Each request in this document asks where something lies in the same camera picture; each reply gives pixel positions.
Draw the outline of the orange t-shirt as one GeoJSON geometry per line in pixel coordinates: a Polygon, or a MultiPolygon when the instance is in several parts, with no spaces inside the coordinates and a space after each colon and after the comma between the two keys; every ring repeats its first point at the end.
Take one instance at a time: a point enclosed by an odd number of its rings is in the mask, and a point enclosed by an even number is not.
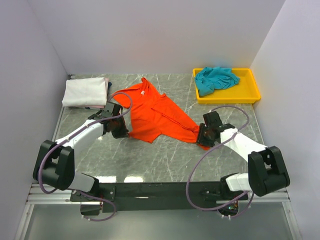
{"type": "Polygon", "coordinates": [[[160,94],[146,78],[118,90],[113,98],[130,109],[131,138],[153,143],[160,135],[195,144],[199,126],[166,94],[160,94]]]}

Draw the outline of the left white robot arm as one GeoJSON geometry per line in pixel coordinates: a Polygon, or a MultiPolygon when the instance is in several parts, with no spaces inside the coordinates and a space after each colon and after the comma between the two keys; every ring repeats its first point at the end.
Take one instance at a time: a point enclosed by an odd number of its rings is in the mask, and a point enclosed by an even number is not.
{"type": "Polygon", "coordinates": [[[57,141],[46,140],[40,145],[32,177],[38,181],[45,194],[56,190],[81,191],[88,201],[96,200],[100,195],[99,180],[93,176],[77,172],[75,158],[87,145],[106,133],[115,139],[127,138],[129,131],[123,111],[119,104],[108,102],[104,109],[92,114],[76,130],[57,141]]]}

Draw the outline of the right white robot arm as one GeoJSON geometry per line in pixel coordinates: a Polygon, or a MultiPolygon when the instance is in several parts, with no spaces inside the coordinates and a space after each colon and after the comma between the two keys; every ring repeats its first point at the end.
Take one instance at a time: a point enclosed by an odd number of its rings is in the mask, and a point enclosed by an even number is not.
{"type": "Polygon", "coordinates": [[[216,111],[204,114],[203,119],[196,143],[210,148],[223,143],[248,165],[247,173],[233,173],[221,178],[219,193],[222,198],[230,200],[239,191],[253,192],[263,197],[290,185],[285,161],[278,147],[267,147],[240,133],[232,124],[223,124],[216,111]]]}

